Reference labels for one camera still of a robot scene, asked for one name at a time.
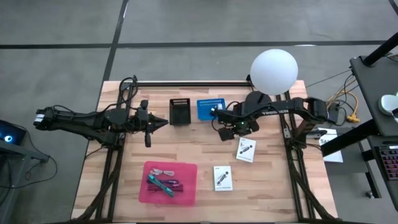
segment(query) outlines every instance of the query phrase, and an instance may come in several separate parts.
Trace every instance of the product box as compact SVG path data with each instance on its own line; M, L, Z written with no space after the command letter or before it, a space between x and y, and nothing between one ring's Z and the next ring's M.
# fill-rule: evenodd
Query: product box
M214 167L214 190L228 191L232 190L232 172L231 166Z
M253 162L254 150L256 148L256 141L246 138L239 140L238 151L236 158L246 162Z

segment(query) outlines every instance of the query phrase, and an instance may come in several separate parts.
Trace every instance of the black bin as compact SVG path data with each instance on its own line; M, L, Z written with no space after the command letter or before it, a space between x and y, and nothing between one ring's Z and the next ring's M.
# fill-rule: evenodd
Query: black bin
M170 100L170 125L191 123L191 103L189 98Z

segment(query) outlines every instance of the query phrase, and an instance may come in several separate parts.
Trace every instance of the keyboard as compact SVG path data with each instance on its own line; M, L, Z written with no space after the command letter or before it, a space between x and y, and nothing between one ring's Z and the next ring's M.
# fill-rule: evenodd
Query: keyboard
M384 172L389 180L398 180L398 149L389 149L388 146L379 150Z

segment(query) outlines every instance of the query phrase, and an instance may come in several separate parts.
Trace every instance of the blue light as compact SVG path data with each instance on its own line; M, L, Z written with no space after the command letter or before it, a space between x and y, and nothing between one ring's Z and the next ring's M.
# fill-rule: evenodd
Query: blue light
M11 142L12 141L12 137L11 136L6 136L6 137L4 137L4 140L6 142Z

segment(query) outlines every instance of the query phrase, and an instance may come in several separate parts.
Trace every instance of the white paper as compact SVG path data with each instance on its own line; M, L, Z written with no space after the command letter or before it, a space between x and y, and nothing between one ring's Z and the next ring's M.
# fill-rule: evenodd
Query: white paper
M231 166L215 166L214 170L214 190L229 191L232 188Z
M337 137L337 132L335 129L319 128L319 130L327 131L327 134L323 135L319 139L320 146ZM341 155L341 151L337 151L329 156L324 157L323 160L325 162L343 162L343 156Z
M246 138L239 140L238 151L236 158L246 162L253 162L254 150L256 148L256 141Z

